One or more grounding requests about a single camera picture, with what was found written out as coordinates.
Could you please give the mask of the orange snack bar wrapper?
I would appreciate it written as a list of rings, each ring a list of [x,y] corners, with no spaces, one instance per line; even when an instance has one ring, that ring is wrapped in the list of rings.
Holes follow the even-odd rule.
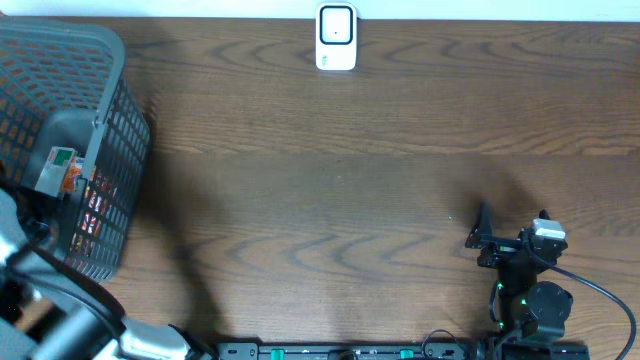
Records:
[[[84,158],[74,155],[64,175],[60,187],[61,193],[73,193],[78,189],[78,182],[82,177],[83,167]]]

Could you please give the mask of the white green carton box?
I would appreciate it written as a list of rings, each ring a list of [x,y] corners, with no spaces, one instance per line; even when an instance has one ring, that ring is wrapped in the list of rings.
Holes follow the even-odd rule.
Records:
[[[60,187],[67,168],[77,151],[73,148],[54,146],[51,148],[35,185],[35,190],[45,195],[62,198]]]

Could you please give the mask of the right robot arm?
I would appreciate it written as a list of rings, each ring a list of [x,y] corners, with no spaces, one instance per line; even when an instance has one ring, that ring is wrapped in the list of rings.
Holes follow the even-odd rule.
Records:
[[[557,264],[567,248],[563,226],[542,210],[514,238],[493,233],[490,208],[479,206],[465,246],[480,251],[477,265],[497,271],[489,300],[500,331],[478,344],[478,359],[550,359],[565,334],[573,296],[538,275]]]

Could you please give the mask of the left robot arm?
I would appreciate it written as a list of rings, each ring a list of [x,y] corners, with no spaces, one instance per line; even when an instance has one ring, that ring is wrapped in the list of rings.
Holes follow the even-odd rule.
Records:
[[[27,239],[14,198],[1,193],[1,357],[217,359],[174,326],[126,316],[103,287]]]

